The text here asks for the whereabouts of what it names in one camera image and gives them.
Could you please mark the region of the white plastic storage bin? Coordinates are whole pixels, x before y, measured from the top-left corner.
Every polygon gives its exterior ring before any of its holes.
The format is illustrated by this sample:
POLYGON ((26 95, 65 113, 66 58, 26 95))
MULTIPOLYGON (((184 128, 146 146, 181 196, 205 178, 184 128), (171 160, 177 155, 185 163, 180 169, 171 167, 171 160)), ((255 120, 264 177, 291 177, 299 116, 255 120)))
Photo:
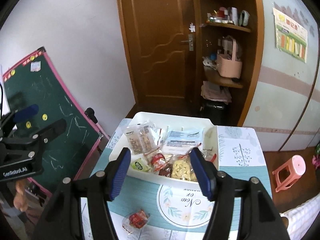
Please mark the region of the white plastic storage bin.
MULTIPOLYGON (((167 115, 158 113, 137 113, 129 125, 142 124, 150 121, 155 125, 158 135, 155 143, 164 155, 185 155, 195 145, 201 143, 199 149, 209 157, 218 154, 217 127, 209 119, 193 118, 187 116, 167 115)), ((137 171, 129 168, 127 175, 159 185, 167 185, 182 189, 199 190, 197 182, 168 178, 156 175, 153 172, 137 171)))

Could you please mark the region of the clear bag printed label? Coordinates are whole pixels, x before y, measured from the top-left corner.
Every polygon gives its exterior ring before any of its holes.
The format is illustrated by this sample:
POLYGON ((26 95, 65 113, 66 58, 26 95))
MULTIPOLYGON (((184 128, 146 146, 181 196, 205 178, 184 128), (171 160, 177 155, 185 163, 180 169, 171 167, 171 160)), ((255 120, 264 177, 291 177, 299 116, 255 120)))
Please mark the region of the clear bag printed label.
POLYGON ((129 142, 132 154, 145 154, 155 150, 157 146, 153 133, 155 133, 155 126, 149 121, 124 128, 124 135, 129 142))

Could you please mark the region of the red clear snack packet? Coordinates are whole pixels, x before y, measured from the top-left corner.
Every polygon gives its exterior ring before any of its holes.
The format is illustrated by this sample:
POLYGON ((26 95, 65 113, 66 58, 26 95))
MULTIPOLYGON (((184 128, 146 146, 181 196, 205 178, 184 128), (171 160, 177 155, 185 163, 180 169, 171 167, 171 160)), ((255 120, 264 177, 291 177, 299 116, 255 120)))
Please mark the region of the red clear snack packet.
POLYGON ((129 234, 133 234, 138 230, 142 230, 149 222, 150 214, 140 209, 134 213, 127 215, 122 220, 122 228, 129 234))

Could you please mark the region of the white blue packet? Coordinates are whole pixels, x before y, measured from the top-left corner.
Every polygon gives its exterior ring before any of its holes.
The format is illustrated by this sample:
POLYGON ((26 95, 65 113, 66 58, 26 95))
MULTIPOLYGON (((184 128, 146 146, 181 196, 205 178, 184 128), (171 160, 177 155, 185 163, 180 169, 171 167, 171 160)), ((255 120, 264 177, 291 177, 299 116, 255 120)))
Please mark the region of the white blue packet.
POLYGON ((203 144, 202 128, 170 129, 165 136, 161 151, 171 154, 186 154, 190 149, 203 144))

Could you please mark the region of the stack of pink cloths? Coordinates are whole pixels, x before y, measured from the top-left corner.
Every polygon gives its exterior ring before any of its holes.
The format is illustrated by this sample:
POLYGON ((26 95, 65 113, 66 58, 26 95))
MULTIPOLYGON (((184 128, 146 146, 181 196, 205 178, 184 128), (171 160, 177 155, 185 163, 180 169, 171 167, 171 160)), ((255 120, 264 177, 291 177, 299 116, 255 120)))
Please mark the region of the stack of pink cloths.
POLYGON ((215 102, 224 102, 226 104, 232 102, 232 97, 227 87, 219 86, 209 81, 203 81, 201 96, 206 100, 215 102))

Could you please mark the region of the pink plastic stool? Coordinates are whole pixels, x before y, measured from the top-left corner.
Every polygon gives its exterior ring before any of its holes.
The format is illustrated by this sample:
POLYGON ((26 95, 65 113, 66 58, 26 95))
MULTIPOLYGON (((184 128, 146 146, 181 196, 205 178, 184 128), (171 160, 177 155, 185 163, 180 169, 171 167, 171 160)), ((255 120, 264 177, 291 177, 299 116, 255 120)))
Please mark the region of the pink plastic stool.
POLYGON ((276 192, 289 189, 306 172, 305 160, 301 155, 294 155, 280 165, 272 174, 276 181, 276 192))

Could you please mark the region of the green yellow wall poster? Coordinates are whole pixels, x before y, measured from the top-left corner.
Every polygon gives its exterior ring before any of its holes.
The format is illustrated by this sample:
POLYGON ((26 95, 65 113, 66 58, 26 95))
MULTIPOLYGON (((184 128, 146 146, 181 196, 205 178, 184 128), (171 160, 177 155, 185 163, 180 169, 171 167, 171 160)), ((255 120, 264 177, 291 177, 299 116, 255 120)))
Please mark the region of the green yellow wall poster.
POLYGON ((276 48, 306 63, 308 31, 280 10, 273 8, 276 48))

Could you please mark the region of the wooden corner shelf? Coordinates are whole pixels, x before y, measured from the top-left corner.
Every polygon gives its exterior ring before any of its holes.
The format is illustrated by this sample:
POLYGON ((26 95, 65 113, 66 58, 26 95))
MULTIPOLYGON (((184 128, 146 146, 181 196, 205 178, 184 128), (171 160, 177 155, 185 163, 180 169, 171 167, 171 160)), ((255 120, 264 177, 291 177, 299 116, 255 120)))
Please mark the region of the wooden corner shelf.
POLYGON ((231 23, 208 22, 201 25, 202 56, 206 79, 228 88, 244 88, 247 39, 252 31, 231 23))

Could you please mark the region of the brown wooden door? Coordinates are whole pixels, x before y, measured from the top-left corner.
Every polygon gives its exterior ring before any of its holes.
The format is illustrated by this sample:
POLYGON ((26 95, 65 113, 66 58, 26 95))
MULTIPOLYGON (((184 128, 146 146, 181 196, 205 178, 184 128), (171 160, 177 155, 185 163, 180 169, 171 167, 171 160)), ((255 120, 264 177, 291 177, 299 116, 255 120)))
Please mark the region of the brown wooden door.
POLYGON ((117 0, 135 105, 193 116, 196 108, 196 0, 117 0), (189 51, 188 35, 194 36, 189 51))

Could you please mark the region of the green chalkboard pink frame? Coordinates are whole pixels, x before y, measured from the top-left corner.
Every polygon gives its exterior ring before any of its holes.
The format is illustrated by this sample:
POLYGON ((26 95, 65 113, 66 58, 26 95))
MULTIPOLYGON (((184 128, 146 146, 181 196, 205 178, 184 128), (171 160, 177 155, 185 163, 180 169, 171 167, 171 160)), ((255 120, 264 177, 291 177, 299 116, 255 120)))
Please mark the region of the green chalkboard pink frame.
POLYGON ((4 90, 11 110, 36 104, 39 112, 17 125, 17 135, 34 135, 64 119, 66 130, 49 142, 42 156, 44 172, 30 179, 46 195, 60 181, 90 174, 90 160, 101 154, 108 137, 72 96, 44 47, 33 51, 3 74, 4 90))

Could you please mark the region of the green yellow snack packet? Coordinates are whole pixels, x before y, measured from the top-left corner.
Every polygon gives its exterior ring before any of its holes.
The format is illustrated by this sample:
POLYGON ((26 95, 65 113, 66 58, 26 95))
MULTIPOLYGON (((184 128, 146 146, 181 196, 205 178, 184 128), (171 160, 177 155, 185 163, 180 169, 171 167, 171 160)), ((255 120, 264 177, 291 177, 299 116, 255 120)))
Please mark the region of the green yellow snack packet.
POLYGON ((143 158, 139 158, 132 161, 130 165, 134 170, 140 172, 149 172, 151 170, 151 167, 149 166, 148 162, 143 158))

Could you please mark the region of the teal patterned tablecloth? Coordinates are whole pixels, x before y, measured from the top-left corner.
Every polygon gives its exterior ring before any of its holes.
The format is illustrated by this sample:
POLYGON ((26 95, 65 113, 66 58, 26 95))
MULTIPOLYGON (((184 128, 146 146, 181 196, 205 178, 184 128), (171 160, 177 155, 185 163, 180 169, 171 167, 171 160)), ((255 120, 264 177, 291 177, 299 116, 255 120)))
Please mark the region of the teal patterned tablecloth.
MULTIPOLYGON (((123 135, 132 119, 123 119, 112 135, 94 170, 103 170, 128 146, 123 135)), ((271 191, 266 161, 256 131, 247 127, 217 126, 217 168, 233 178, 257 177, 271 191)), ((119 196, 108 203, 120 239, 201 239, 210 220, 213 204, 201 190, 159 185, 126 176, 119 196), (150 214, 149 222, 133 234, 122 228, 122 220, 140 209, 150 214)))

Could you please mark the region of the dark red flower packet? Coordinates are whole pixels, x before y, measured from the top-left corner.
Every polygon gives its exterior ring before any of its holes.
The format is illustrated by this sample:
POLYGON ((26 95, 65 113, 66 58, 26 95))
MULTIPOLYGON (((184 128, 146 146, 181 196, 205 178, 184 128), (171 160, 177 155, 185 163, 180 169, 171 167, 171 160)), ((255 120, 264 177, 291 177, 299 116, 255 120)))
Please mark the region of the dark red flower packet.
POLYGON ((164 176, 164 177, 171 177, 171 173, 172 173, 172 166, 169 164, 165 167, 163 167, 160 171, 159 171, 159 176, 164 176))

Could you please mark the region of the clear bag yellow puffs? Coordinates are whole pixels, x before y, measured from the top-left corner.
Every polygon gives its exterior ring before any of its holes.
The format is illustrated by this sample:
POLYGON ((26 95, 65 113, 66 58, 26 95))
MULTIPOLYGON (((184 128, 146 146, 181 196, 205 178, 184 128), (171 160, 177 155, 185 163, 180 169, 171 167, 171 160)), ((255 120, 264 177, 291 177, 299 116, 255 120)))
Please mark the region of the clear bag yellow puffs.
POLYGON ((171 178, 193 182, 197 181, 188 155, 177 155, 173 159, 171 178))

